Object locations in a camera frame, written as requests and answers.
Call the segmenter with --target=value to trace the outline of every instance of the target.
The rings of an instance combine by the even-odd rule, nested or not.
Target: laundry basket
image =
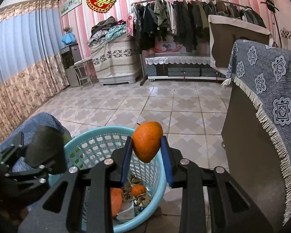
[[[106,126],[78,135],[64,147],[68,168],[77,166],[79,169],[86,169],[95,166],[106,158],[110,158],[115,149],[124,147],[127,137],[132,136],[134,131],[134,129],[128,127]],[[131,230],[148,219],[158,207],[166,189],[165,170],[160,151],[148,164],[141,162],[133,152],[129,173],[143,181],[152,200],[134,219],[124,223],[114,220],[114,233]],[[51,175],[49,178],[50,185],[53,185],[59,177],[60,175]],[[84,214],[87,214],[86,209],[84,205]],[[86,230],[86,218],[82,219],[82,230]]]

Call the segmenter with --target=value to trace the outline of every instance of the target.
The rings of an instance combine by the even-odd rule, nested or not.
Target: white fringe
[[[258,110],[256,113],[256,117],[261,123],[264,130],[269,134],[275,149],[281,158],[281,174],[283,176],[285,186],[286,186],[286,209],[284,214],[283,225],[289,220],[291,217],[291,163],[288,151],[286,146],[280,136],[277,127],[273,123],[273,121],[268,117],[263,109],[263,103],[260,101],[258,96],[253,92],[246,84],[244,84],[238,77],[235,77],[234,82],[237,86],[240,87],[242,91],[249,97],[252,101],[253,106]]]
[[[229,79],[226,79],[225,81],[223,81],[221,86],[224,88],[224,87],[228,86],[231,83],[232,83],[232,78],[229,78]]]

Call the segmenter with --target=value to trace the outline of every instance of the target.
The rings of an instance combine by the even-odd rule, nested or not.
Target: photo frame
[[[82,4],[82,0],[67,0],[61,5],[61,16]]]

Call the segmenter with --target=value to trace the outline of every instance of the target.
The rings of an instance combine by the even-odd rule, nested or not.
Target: curtain
[[[68,86],[59,54],[58,2],[0,11],[0,143],[49,97]]]

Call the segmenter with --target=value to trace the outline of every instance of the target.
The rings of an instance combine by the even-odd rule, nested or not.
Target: orange
[[[140,194],[144,194],[146,192],[146,187],[144,185],[136,185],[132,187],[132,196],[139,196]]]
[[[144,163],[149,163],[159,151],[163,128],[158,122],[145,122],[133,133],[133,149]]]
[[[122,206],[122,195],[120,188],[110,188],[112,217],[116,217]]]

